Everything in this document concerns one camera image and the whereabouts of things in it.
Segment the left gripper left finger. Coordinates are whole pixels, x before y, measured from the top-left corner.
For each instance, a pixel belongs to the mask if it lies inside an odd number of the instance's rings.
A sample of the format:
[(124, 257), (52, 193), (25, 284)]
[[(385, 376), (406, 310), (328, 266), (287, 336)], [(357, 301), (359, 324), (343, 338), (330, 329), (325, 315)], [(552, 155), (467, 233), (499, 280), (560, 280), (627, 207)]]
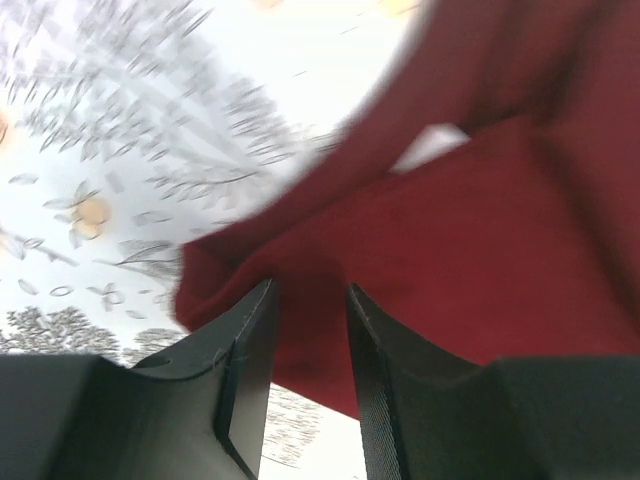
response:
[(276, 282), (131, 368), (1, 359), (5, 479), (254, 479), (278, 330)]

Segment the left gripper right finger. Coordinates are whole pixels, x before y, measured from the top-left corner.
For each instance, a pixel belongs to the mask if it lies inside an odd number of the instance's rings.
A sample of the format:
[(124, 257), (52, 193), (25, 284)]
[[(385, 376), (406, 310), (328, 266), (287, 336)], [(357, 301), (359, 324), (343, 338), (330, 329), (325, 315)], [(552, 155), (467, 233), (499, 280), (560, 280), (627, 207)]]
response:
[(635, 479), (634, 356), (467, 362), (346, 293), (371, 479)]

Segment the dark red t shirt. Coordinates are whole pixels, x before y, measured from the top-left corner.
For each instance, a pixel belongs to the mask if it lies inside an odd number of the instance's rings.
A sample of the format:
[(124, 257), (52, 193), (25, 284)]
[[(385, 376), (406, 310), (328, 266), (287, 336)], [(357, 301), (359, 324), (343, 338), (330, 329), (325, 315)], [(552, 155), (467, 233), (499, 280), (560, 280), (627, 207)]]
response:
[(639, 350), (639, 5), (439, 1), (276, 203), (188, 243), (196, 330), (280, 282), (274, 381), (357, 413), (344, 295), (474, 363)]

